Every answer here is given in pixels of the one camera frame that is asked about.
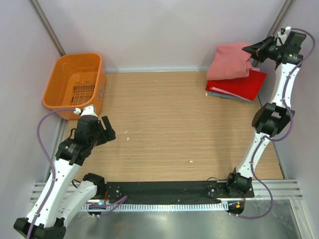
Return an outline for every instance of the white wall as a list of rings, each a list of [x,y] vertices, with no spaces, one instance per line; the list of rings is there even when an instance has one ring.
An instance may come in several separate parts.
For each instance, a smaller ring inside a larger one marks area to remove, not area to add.
[[[102,54],[106,70],[198,70],[215,47],[267,35],[284,0],[39,0],[67,53]]]
[[[303,28],[319,41],[319,1],[296,1],[282,26]],[[305,56],[311,49],[309,37],[302,44]],[[269,75],[260,92],[263,103],[271,96],[275,80],[275,64],[268,61],[261,69]],[[287,178],[296,178],[311,211],[312,219],[319,224],[319,48],[306,61],[298,73],[293,93],[292,109],[296,111],[295,127],[291,135],[276,144],[278,155]]]
[[[42,95],[58,54],[27,0],[0,1],[0,36],[0,237],[14,239],[15,219],[48,169],[35,131],[49,112]],[[52,116],[42,127],[50,153],[58,123]]]

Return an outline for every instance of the white cable clip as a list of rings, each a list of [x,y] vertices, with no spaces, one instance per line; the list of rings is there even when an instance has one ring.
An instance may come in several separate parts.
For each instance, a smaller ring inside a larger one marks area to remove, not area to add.
[[[75,108],[75,109],[74,109],[74,113],[75,113],[76,115],[81,114],[81,109],[80,109],[80,108]]]

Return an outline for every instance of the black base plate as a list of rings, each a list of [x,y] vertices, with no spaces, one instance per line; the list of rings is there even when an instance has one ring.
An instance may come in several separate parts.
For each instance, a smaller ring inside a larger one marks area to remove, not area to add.
[[[125,204],[212,204],[219,199],[243,198],[243,195],[229,192],[226,181],[183,181],[183,182],[108,182],[107,190],[111,203],[124,195]],[[248,191],[246,198],[253,198],[254,191]]]

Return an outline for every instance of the metal frame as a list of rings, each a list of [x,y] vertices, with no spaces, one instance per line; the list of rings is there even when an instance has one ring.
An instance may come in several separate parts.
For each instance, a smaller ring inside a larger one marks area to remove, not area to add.
[[[137,212],[199,212],[199,211],[228,211],[228,202],[223,201],[219,204],[199,204],[199,205],[141,205],[141,204],[121,204],[119,206],[110,206],[107,209],[91,209],[89,204],[85,204],[80,212],[107,212],[116,208],[117,213]]]
[[[315,235],[315,232],[312,230],[312,228],[315,228],[316,225],[312,225],[312,223],[308,220],[309,215],[305,201],[291,199],[290,203],[302,238],[318,238],[319,235]]]
[[[294,5],[295,1],[296,0],[286,0],[285,1],[285,3],[283,4],[282,8],[280,9],[280,11],[278,13],[273,25],[271,26],[267,36],[274,35],[278,31],[280,25],[283,23],[284,19],[286,18],[290,9]]]
[[[39,17],[39,20],[41,21],[44,29],[46,30],[46,32],[48,33],[49,37],[51,38],[51,40],[52,40],[55,48],[59,52],[60,56],[64,56],[65,55],[65,51],[64,51],[59,39],[55,35],[54,30],[53,30],[50,22],[46,18],[46,16],[45,16],[45,14],[44,14],[39,2],[37,0],[29,0],[29,2],[31,4],[31,6],[33,7],[35,13]]]
[[[269,187],[271,190],[274,200],[284,200],[284,199],[294,199],[294,200],[302,200],[302,194],[299,189],[299,186],[297,184],[297,181],[292,180],[263,180],[263,182]],[[35,187],[33,189],[30,202],[35,203],[42,190],[44,189],[45,183],[36,183]],[[265,187],[260,184],[258,181],[253,180],[252,186],[254,188],[255,197],[254,198],[247,198],[246,200],[269,200],[270,196],[268,191],[265,189]],[[70,184],[65,195],[64,200],[66,200],[74,191],[76,188]],[[235,201],[235,200],[241,200],[241,198],[225,198],[222,199],[222,201]],[[100,200],[90,200],[90,202],[103,202]]]

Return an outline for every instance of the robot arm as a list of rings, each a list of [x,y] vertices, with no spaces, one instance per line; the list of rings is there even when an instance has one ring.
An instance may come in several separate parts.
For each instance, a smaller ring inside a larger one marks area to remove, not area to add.
[[[93,106],[85,107],[83,112],[79,109],[75,112],[81,114],[81,118],[78,120],[74,138],[70,136],[59,144],[54,162],[56,178],[53,179],[51,174],[32,210],[26,218],[17,219],[13,226],[25,238],[31,227],[32,239],[62,239],[70,221],[81,207],[91,198],[103,195],[105,192],[104,178],[89,173],[84,176],[77,190],[62,202],[70,182],[92,149],[116,138],[108,118],[102,117],[106,127],[104,129]],[[46,199],[52,180],[55,180],[54,187]],[[37,213],[44,201],[43,208]]]
[[[276,104],[276,106],[278,107],[281,107],[281,108],[284,108],[284,104],[282,102],[282,98],[284,97],[284,93],[283,93],[283,90],[284,90],[284,85],[285,85],[285,81],[287,79],[287,76],[289,74],[289,72],[291,72],[291,70],[295,67],[294,64],[290,64],[290,63],[287,63],[287,64],[283,64],[281,63],[278,68],[276,69],[276,81],[275,81],[275,87],[274,87],[274,90],[273,90],[273,94],[272,94],[272,97],[271,97],[271,100],[270,100],[270,103],[273,105],[273,104]],[[293,75],[291,76],[289,82],[288,82],[288,86],[287,86],[287,90],[286,90],[286,93],[285,93],[285,99],[286,99],[286,103],[288,105],[288,107],[291,107],[291,101],[290,101],[290,98],[291,98],[291,92],[292,92],[292,89],[293,89],[293,84],[294,84],[294,80],[295,80],[295,77],[297,75],[297,73],[299,72],[299,68],[297,68]],[[276,112],[274,111],[272,114],[271,114],[272,117],[277,117],[277,118],[280,118],[280,113],[279,112]],[[254,130],[254,134],[253,134],[253,139],[250,143],[250,146],[242,160],[242,162],[236,167],[236,172],[239,172],[241,174],[241,176],[244,176],[246,178],[249,178],[249,177],[253,177],[253,174],[251,172],[251,168],[250,168],[250,161],[251,161],[251,158],[253,156],[253,153],[258,145],[258,143],[260,142],[260,140],[262,138],[265,138],[264,136],[269,136],[269,134],[267,133],[262,133],[262,132],[257,132],[256,130]],[[258,148],[258,151],[256,153],[256,156],[255,156],[255,159],[254,159],[254,162],[253,162],[253,169],[255,170],[257,164],[258,164],[258,161],[259,159],[261,158],[262,156],[262,153],[263,151],[265,150],[266,146],[268,145],[268,143],[270,142],[269,139],[265,138],[264,139],[264,142],[263,144]]]
[[[303,56],[299,54],[305,34],[291,31],[290,27],[281,29],[277,37],[270,36],[255,45],[243,50],[252,54],[252,58],[260,62],[270,58],[276,62],[276,81],[269,103],[266,103],[254,116],[252,127],[254,134],[250,146],[241,163],[229,174],[227,188],[230,192],[244,195],[251,187],[253,173],[251,160],[256,151],[253,170],[255,170],[262,153],[270,142],[270,138],[278,135],[290,122],[287,107],[291,107],[291,92],[299,68],[295,69],[285,88],[289,73],[299,64]]]

